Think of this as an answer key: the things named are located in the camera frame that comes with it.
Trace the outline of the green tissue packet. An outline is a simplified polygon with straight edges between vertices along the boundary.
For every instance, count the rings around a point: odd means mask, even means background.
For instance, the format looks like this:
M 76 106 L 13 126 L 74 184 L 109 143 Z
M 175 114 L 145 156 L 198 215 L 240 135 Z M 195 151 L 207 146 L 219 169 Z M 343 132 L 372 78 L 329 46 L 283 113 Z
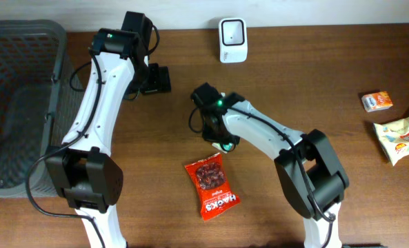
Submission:
M 234 149 L 234 145 L 232 143 L 228 144 L 221 144 L 221 143 L 213 143 L 212 146 L 219 151 L 223 152 L 224 154 L 227 154 L 228 152 L 231 152 Z

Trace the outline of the red Hacks candy bag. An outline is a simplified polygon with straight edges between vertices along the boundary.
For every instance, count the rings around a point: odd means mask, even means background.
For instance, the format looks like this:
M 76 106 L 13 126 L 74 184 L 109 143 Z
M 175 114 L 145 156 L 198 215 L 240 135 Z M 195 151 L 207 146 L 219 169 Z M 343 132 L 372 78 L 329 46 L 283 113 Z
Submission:
M 221 153 L 186 165 L 185 169 L 196 187 L 204 221 L 217 217 L 241 202 L 230 188 Z

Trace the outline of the small orange white packet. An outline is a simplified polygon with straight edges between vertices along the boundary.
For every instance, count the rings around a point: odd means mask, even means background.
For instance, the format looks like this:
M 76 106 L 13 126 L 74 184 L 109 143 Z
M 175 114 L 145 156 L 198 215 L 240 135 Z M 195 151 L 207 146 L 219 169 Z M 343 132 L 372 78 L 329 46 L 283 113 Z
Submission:
M 393 102 L 387 91 L 365 94 L 361 97 L 364 110 L 367 112 L 375 112 L 386 110 L 393 106 Z

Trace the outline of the yellow cleaning sheet package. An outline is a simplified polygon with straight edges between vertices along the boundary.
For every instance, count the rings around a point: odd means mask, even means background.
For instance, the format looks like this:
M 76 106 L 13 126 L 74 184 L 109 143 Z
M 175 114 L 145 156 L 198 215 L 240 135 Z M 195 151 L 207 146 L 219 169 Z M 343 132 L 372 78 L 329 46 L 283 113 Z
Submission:
M 373 124 L 379 143 L 392 165 L 409 156 L 409 117 L 386 124 Z

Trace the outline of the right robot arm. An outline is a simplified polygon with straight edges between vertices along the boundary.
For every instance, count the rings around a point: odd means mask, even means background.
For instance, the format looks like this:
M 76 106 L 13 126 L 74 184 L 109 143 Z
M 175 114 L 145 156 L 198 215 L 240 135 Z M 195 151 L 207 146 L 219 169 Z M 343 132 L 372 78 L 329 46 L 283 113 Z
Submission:
M 248 141 L 275 163 L 290 206 L 303 218 L 305 247 L 342 247 L 339 210 L 350 182 L 327 136 L 286 127 L 236 92 L 204 83 L 191 96 L 203 123 L 199 133 L 221 152 Z

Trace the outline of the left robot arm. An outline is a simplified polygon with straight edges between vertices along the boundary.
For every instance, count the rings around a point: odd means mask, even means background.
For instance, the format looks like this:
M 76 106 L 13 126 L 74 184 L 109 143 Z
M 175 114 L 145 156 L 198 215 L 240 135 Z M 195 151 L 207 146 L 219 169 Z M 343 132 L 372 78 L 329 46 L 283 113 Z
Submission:
M 117 202 L 123 171 L 111 158 L 112 134 L 125 96 L 171 91 L 167 67 L 149 63 L 158 33 L 143 13 L 126 12 L 118 30 L 102 28 L 89 49 L 90 78 L 73 124 L 61 147 L 44 160 L 57 195 L 82 220 L 91 247 L 127 247 Z

